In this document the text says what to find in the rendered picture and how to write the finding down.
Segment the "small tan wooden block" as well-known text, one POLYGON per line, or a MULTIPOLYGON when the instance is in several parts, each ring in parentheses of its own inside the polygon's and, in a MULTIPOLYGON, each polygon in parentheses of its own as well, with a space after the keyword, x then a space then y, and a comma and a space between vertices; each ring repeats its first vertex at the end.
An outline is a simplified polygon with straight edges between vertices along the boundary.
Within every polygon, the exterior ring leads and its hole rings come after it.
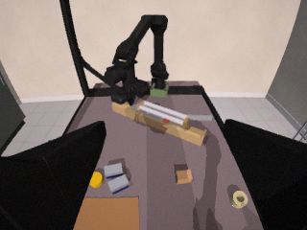
POLYGON ((190 183, 193 177, 190 170, 177 171, 176 182, 177 184, 190 183))

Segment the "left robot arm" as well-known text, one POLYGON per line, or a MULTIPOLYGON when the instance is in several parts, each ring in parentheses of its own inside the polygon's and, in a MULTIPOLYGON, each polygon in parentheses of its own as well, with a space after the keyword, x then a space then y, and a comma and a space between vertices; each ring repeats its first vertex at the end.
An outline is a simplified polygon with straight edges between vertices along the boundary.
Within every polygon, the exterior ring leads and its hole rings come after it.
MULTIPOLYGON (((167 25, 168 18, 166 15, 142 15, 141 20, 128 39, 124 40, 117 47, 112 61, 113 65, 107 67, 105 71, 104 78, 106 83, 112 86, 123 79, 135 77, 134 64, 138 62, 135 60, 139 51, 138 46, 148 29, 151 28, 153 32, 153 65, 151 65, 151 74, 155 78, 154 89, 164 90, 166 87, 165 80, 169 78, 169 73, 166 71, 166 65, 163 61, 163 40, 167 25)), ((140 83, 137 79, 135 82, 130 83, 129 93, 133 93, 138 98, 142 98, 146 95, 148 89, 149 83, 147 81, 140 83)))

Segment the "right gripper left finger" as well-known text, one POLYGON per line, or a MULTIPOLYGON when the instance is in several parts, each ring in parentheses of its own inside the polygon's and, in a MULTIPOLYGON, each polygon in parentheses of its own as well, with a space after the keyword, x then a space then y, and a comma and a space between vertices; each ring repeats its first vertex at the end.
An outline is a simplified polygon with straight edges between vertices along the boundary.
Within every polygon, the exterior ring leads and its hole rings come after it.
POLYGON ((98 121, 0 156, 0 212, 17 230, 73 230, 105 139, 98 121))

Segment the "brown clipboard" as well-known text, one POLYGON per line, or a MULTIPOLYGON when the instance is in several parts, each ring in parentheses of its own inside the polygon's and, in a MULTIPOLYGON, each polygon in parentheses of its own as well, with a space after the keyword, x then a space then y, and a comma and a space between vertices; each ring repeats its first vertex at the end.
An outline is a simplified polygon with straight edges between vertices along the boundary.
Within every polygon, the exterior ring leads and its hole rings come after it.
POLYGON ((136 230, 135 217, 124 197, 85 197, 73 230, 136 230))

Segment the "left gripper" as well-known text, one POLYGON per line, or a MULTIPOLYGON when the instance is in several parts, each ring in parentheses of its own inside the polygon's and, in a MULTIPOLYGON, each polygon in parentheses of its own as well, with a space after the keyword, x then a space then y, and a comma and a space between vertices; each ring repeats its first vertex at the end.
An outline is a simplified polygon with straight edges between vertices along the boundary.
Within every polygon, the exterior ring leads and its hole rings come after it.
POLYGON ((125 102, 128 102, 129 105, 132 106, 136 95, 134 95, 133 93, 130 94, 128 92, 130 88, 130 83, 135 82, 136 80, 137 80, 137 77, 121 80, 121 82, 123 83, 123 86, 121 87, 121 89, 124 91, 122 93, 116 92, 115 94, 113 94, 111 96, 111 101, 117 104, 124 104, 125 102))

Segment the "grey square stick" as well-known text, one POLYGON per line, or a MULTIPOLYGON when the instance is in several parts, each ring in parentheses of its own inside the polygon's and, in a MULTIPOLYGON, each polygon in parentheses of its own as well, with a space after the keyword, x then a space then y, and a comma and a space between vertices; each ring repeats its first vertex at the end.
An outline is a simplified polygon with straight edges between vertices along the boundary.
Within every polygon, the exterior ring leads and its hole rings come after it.
POLYGON ((137 105, 136 105, 136 104, 133 104, 133 105, 131 106, 131 109, 137 111, 137 105))
POLYGON ((188 115, 189 121, 212 121, 212 115, 188 115))

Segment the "yellow cylinder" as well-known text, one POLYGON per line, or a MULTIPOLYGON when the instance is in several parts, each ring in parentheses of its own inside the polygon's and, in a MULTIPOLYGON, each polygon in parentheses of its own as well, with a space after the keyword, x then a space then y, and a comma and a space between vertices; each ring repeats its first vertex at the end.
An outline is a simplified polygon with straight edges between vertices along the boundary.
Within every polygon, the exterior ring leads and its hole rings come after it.
POLYGON ((102 175, 99 172, 94 172, 89 185, 93 188, 100 187, 104 182, 102 175))

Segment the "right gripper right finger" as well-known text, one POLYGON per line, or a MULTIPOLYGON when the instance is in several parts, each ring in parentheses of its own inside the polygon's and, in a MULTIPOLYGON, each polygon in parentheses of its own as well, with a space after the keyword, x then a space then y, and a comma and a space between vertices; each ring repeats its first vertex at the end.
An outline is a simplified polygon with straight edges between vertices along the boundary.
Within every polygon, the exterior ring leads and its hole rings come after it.
POLYGON ((305 230, 307 144, 232 119, 223 133, 269 230, 305 230))

